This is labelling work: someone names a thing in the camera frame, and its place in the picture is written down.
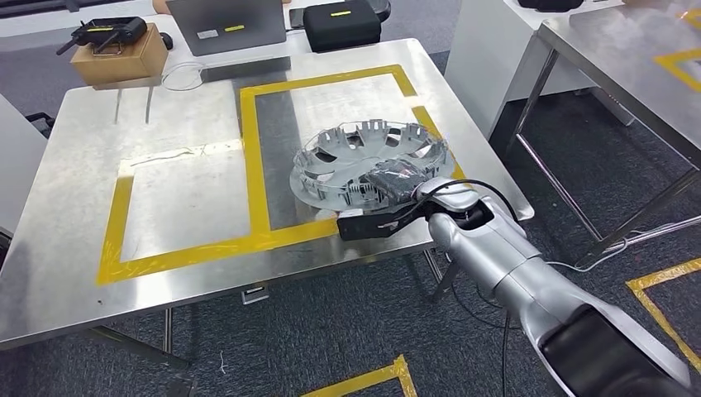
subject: circular metal part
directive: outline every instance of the circular metal part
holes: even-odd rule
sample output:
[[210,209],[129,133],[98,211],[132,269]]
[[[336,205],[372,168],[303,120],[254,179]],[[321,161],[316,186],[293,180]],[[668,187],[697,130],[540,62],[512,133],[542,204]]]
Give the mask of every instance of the circular metal part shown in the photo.
[[454,168],[440,137],[416,123],[385,120],[346,122],[324,130],[293,163],[289,184],[294,195],[333,211],[386,208],[411,194],[414,185],[408,181],[419,175],[449,176]]

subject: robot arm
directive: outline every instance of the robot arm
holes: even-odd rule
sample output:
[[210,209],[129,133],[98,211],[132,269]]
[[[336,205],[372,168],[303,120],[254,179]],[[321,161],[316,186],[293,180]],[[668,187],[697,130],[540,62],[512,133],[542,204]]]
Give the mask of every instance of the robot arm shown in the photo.
[[418,216],[451,260],[518,318],[543,365],[568,395],[691,395],[687,366],[620,308],[547,265],[526,233],[489,197],[434,178],[397,212],[339,217],[344,239],[392,234]]

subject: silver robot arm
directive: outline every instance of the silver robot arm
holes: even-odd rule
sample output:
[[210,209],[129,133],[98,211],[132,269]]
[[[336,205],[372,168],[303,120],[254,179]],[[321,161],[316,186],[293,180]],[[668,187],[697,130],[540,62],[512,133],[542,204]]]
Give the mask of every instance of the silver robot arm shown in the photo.
[[[432,179],[417,199],[448,179]],[[459,226],[449,213],[428,218],[450,259],[518,318],[543,365],[568,395],[691,395],[687,366],[619,307],[547,265],[526,233],[489,197],[463,185],[430,200],[450,213],[478,203],[491,215]]]

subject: white table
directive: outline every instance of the white table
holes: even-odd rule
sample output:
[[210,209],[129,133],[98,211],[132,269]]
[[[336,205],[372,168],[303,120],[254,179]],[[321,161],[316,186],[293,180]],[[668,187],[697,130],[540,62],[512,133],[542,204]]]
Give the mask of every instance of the white table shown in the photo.
[[[463,1],[455,27],[446,81],[489,139],[506,102],[531,92],[548,49],[531,40],[543,21],[621,5],[620,0],[585,1],[569,12],[537,12],[517,0]],[[593,87],[589,78],[560,58],[542,95]]]

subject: black case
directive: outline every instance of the black case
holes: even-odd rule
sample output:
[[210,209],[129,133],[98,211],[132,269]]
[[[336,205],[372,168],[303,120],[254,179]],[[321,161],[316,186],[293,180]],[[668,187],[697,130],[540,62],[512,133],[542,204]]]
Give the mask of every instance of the black case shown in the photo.
[[377,43],[382,32],[379,19],[366,0],[307,7],[303,21],[314,52]]

